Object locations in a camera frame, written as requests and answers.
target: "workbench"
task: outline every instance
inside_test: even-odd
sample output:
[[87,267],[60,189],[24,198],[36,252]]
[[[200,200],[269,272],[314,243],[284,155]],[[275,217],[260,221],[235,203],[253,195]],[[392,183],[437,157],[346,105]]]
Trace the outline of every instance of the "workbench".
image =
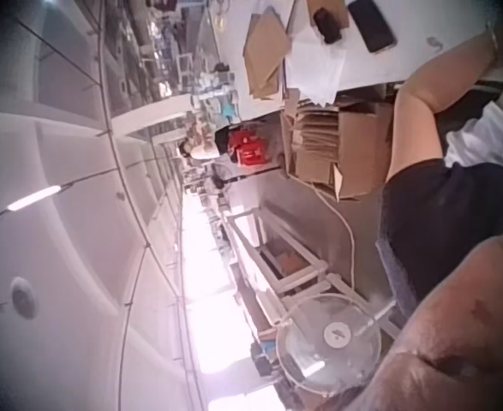
[[[477,0],[374,0],[392,29],[398,43],[389,50],[371,54],[365,47],[361,34],[350,17],[350,27],[343,30],[343,47],[346,50],[344,67],[338,85],[339,91],[361,86],[400,82],[406,80],[417,68],[440,53],[461,44],[485,30],[494,11]],[[247,73],[243,61],[243,45],[253,13],[262,13],[273,6],[293,43],[313,30],[309,25],[306,0],[230,0],[225,12],[222,31],[215,25],[215,39],[221,60],[230,65],[236,76],[238,108],[242,120],[279,110],[283,106],[281,91],[271,100],[255,100],[249,96]],[[210,4],[212,15],[218,5]],[[503,69],[488,73],[485,80],[503,82]],[[291,72],[286,74],[288,87],[294,86]]]

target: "fluorescent light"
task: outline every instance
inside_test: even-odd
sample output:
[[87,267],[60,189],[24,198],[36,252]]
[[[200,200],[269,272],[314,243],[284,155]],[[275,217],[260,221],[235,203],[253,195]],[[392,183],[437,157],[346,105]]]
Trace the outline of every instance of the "fluorescent light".
[[320,369],[322,369],[324,366],[326,366],[326,363],[324,361],[318,361],[309,366],[308,368],[305,368],[302,370],[302,375],[305,378],[310,377],[312,374],[318,372]]
[[23,197],[22,199],[17,200],[14,203],[11,203],[10,205],[8,205],[8,210],[10,211],[20,210],[21,208],[29,206],[32,203],[35,203],[36,201],[43,200],[45,197],[49,197],[50,195],[56,194],[59,191],[61,191],[61,186],[51,186],[48,188],[44,188],[43,190],[39,190],[36,193],[32,193],[27,197]]

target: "black phone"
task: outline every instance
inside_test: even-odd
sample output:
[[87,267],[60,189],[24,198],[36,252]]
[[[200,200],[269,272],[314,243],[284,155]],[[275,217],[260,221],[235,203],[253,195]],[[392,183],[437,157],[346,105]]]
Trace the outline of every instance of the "black phone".
[[348,11],[370,53],[378,53],[396,45],[392,30],[373,0],[356,0],[348,5]]

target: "white shirt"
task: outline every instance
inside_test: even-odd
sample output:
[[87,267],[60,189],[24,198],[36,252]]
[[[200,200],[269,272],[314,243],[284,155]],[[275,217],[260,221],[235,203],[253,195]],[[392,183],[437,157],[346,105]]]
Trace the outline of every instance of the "white shirt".
[[209,160],[211,158],[220,157],[220,152],[217,145],[213,142],[207,146],[201,143],[198,146],[192,147],[192,150],[190,150],[190,157],[196,160]]

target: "white cable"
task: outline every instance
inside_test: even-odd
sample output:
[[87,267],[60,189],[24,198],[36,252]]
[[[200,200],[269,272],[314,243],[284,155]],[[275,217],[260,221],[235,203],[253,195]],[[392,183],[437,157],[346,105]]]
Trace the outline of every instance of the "white cable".
[[350,287],[352,288],[353,292],[356,292],[356,282],[354,273],[354,268],[356,265],[356,241],[354,240],[354,232],[352,231],[352,228],[346,221],[346,218],[344,218],[343,215],[335,207],[333,207],[323,195],[321,195],[318,189],[314,187],[312,184],[308,184],[308,186],[314,190],[318,198],[327,206],[327,208],[329,208],[329,210],[333,211],[335,215],[337,215],[337,217],[340,219],[340,221],[343,222],[344,226],[348,230],[348,235],[350,237]]

